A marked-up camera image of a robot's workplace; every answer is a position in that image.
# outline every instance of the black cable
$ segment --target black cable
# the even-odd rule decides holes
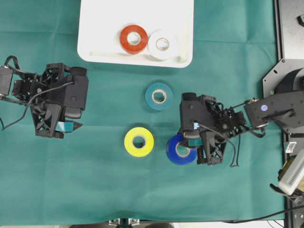
[[[240,106],[245,105],[245,104],[246,104],[246,102],[241,103],[241,104],[239,104],[239,105],[236,105],[236,106],[234,106],[234,107],[231,107],[230,109],[235,109],[235,108],[240,107]]]
[[[3,123],[1,118],[0,118],[0,122],[1,122],[1,125],[2,125],[2,129],[3,129],[4,128],[4,123]]]
[[[273,220],[276,224],[278,224],[280,227],[283,227],[284,228],[284,226],[282,226],[280,223],[278,223],[277,221],[275,221],[275,220]]]
[[[16,69],[20,70],[20,67],[19,67],[19,64],[18,64],[18,59],[16,56],[9,56],[6,58],[5,62],[4,62],[4,65],[5,66],[9,66],[9,62],[13,60],[14,61],[14,66]]]
[[[281,210],[281,211],[278,211],[276,213],[273,213],[273,214],[270,214],[270,215],[266,215],[266,216],[263,216],[263,217],[259,217],[259,218],[253,218],[253,219],[242,220],[242,221],[228,221],[226,223],[235,224],[235,223],[244,223],[244,222],[258,221],[258,220],[263,220],[263,219],[266,219],[266,218],[269,218],[269,217],[273,217],[273,216],[276,216],[276,215],[279,215],[279,214],[287,213],[287,212],[290,212],[290,211],[293,211],[293,210],[297,210],[297,209],[301,209],[301,208],[304,208],[304,206],[298,206],[298,207],[289,208],[289,209],[286,209],[286,210]]]
[[[270,224],[270,222],[269,222],[268,220],[267,220],[266,222],[267,222],[272,228],[274,228],[274,227]]]
[[[236,152],[236,147],[235,147],[235,145],[233,144],[233,142],[230,141],[230,140],[229,140],[226,136],[224,136],[223,134],[221,134],[221,133],[219,133],[219,132],[217,132],[217,131],[215,131],[215,130],[209,128],[209,127],[206,127],[206,126],[204,126],[204,125],[202,125],[202,124],[200,124],[200,123],[198,123],[198,125],[201,126],[201,127],[203,127],[203,128],[206,128],[206,129],[209,130],[209,131],[214,132],[215,134],[219,135],[219,136],[222,137],[223,139],[227,140],[227,142],[229,142],[229,143],[232,145],[232,147],[233,147],[233,159],[232,159],[232,163],[230,164],[230,167],[237,167],[238,165],[233,165],[233,163],[234,163],[234,161],[235,161],[235,159],[236,159],[236,153],[237,153],[237,152]]]
[[[238,165],[238,156],[239,156],[239,148],[240,148],[240,145],[241,145],[241,135],[238,136],[238,147],[237,147],[237,166]]]
[[[298,198],[301,196],[301,194],[299,194],[297,192],[294,192],[291,196],[289,196],[289,195],[285,194],[280,188],[278,188],[277,186],[275,186],[273,184],[270,184],[269,187],[276,193],[286,196],[289,199],[295,199],[295,198]]]
[[[14,121],[14,122],[12,122],[12,123],[10,123],[10,124],[8,124],[8,125],[5,126],[5,127],[3,126],[3,122],[2,122],[2,120],[1,120],[1,123],[2,123],[2,131],[6,130],[6,129],[9,128],[10,126],[12,126],[12,125],[18,123],[19,121],[21,121],[21,120],[25,117],[25,114],[27,113],[27,110],[28,110],[30,104],[32,103],[32,101],[33,101],[36,97],[38,97],[38,96],[40,96],[40,95],[42,95],[42,94],[48,93],[48,92],[50,92],[50,91],[53,91],[53,90],[61,89],[61,88],[65,87],[65,86],[70,85],[70,84],[73,84],[73,83],[74,83],[74,82],[68,82],[68,83],[65,83],[65,84],[63,84],[63,85],[61,85],[61,86],[58,86],[58,87],[55,87],[55,88],[51,88],[51,89],[48,89],[48,90],[46,90],[46,91],[43,91],[43,92],[41,92],[41,93],[39,93],[39,94],[34,95],[34,96],[29,100],[28,104],[26,105],[26,107],[25,107],[25,109],[24,109],[23,115],[22,115],[18,120]]]
[[[15,67],[12,67],[9,64],[9,62],[11,60],[13,60]],[[25,79],[23,77],[23,75],[28,75],[28,76],[35,76],[35,75],[37,75],[36,73],[30,73],[30,72],[26,72],[26,71],[20,70],[18,59],[15,56],[9,56],[9,57],[7,57],[6,60],[5,60],[5,62],[4,62],[4,66],[8,67],[9,69],[12,69],[14,71],[14,73],[17,74],[17,75],[19,75],[23,80]]]

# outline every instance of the white tape roll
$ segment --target white tape roll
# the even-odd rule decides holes
[[[150,55],[157,60],[168,60],[178,55],[176,38],[164,30],[154,32],[148,43]]]

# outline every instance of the red tape roll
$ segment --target red tape roll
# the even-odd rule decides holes
[[[130,44],[128,42],[128,35],[131,32],[137,32],[141,37],[140,42],[136,45]],[[148,35],[142,27],[138,25],[129,25],[125,27],[120,33],[120,44],[126,52],[135,55],[142,52],[146,48],[148,44]]]

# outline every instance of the tape roll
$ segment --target tape roll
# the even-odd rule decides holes
[[[164,61],[178,55],[176,38],[164,30],[154,32],[148,43],[150,55],[157,60]]]
[[[139,36],[139,41],[135,44],[131,44],[128,41],[128,36],[131,33]],[[146,48],[148,44],[148,35],[142,27],[138,25],[129,25],[120,33],[120,44],[127,53],[135,55],[142,52]]]
[[[179,153],[178,146],[183,140],[184,136],[182,134],[177,134],[176,136],[169,139],[166,146],[166,153],[169,160],[176,165],[187,165],[193,162],[197,156],[196,149],[187,148],[187,153],[184,155]]]
[[[165,110],[173,103],[173,92],[164,83],[154,83],[146,90],[146,102],[150,108],[156,111]]]
[[[134,145],[134,139],[136,137],[142,137],[144,139],[144,145],[142,148],[137,148]],[[143,127],[135,127],[128,131],[124,138],[124,147],[134,157],[147,156],[154,147],[154,137],[152,133]]]

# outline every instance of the tape roll hole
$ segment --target tape roll hole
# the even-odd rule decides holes
[[[145,147],[145,145],[146,145],[145,137],[143,137],[142,135],[135,136],[133,139],[133,145],[137,149],[141,149],[141,148]]]
[[[190,149],[184,146],[181,146],[180,143],[178,143],[175,147],[175,151],[178,156],[181,158],[185,158],[190,154]]]
[[[157,104],[162,104],[167,100],[167,94],[161,89],[157,89],[152,94],[152,99]]]
[[[156,41],[156,48],[160,51],[166,51],[170,47],[170,43],[166,38],[160,38]]]
[[[138,45],[141,42],[141,35],[138,32],[130,32],[127,36],[128,43],[131,45]]]

